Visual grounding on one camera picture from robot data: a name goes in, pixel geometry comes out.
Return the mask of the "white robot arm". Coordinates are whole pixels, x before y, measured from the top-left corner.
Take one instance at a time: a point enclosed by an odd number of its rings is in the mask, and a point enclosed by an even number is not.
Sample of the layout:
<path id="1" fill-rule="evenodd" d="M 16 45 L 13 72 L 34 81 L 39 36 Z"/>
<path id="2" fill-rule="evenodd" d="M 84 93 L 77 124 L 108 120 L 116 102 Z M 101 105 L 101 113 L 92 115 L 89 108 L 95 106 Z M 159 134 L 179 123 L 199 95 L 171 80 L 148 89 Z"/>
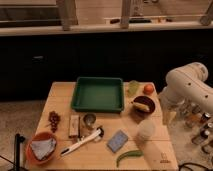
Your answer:
<path id="1" fill-rule="evenodd" d="M 213 88 L 205 84 L 207 78 L 208 69 L 200 62 L 193 62 L 167 73 L 167 86 L 158 95 L 164 125 L 171 122 L 177 109 L 186 100 L 194 102 L 204 112 L 213 114 Z"/>

